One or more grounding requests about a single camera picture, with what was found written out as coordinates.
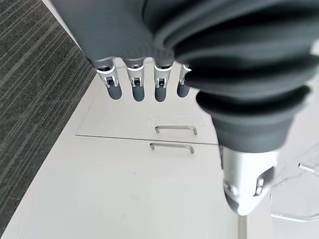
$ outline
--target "striped carpet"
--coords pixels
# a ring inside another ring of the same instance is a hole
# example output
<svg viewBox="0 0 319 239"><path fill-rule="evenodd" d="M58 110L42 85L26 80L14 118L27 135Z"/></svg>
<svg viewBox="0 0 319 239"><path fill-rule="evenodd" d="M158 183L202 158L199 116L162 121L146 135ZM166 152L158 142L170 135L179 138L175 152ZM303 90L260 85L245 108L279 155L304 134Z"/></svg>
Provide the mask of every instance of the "striped carpet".
<svg viewBox="0 0 319 239"><path fill-rule="evenodd" d="M0 236L95 72L40 0L0 0Z"/></svg>

